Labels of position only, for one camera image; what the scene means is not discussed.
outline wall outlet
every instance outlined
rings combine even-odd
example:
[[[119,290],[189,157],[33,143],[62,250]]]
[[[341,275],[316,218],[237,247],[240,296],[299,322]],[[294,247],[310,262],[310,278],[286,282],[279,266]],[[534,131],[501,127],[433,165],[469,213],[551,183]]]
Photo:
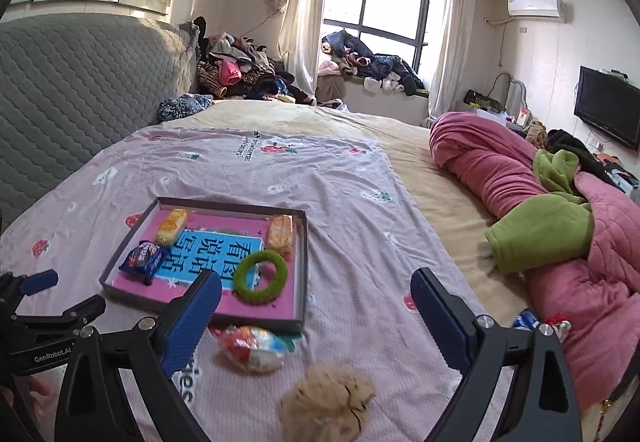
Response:
[[[597,151],[598,153],[602,153],[602,150],[604,149],[604,142],[595,137],[590,137],[587,141],[587,147]]]

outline green blanket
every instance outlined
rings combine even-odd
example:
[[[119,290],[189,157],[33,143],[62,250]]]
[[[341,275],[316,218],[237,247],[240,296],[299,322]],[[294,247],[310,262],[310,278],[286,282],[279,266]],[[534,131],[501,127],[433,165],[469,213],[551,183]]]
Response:
[[[550,193],[564,192],[574,194],[575,170],[580,165],[578,155],[561,149],[553,154],[539,149],[533,157],[533,174],[536,180]]]
[[[593,215],[590,205],[572,191],[577,167],[578,157],[569,151],[536,153],[534,174],[551,193],[525,200],[485,231],[500,272],[587,257]]]

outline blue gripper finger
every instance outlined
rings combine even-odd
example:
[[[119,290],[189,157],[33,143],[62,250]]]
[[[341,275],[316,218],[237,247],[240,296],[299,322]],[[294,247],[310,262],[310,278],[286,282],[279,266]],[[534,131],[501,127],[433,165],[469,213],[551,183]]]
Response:
[[[55,270],[46,270],[20,281],[20,293],[23,296],[33,296],[47,288],[58,284],[58,273]]]

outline gray quilted headboard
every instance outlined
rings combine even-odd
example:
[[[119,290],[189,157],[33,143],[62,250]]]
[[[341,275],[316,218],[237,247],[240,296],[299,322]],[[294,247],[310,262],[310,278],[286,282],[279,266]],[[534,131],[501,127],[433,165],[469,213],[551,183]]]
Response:
[[[3,228],[101,149],[154,123],[162,99],[190,91],[197,31],[84,13],[0,24]]]

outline air conditioner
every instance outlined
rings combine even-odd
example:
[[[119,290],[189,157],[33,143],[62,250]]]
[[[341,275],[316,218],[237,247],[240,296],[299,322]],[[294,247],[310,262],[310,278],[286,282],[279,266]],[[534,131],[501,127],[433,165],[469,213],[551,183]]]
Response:
[[[518,19],[536,19],[564,23],[566,20],[562,0],[509,0],[509,15]]]

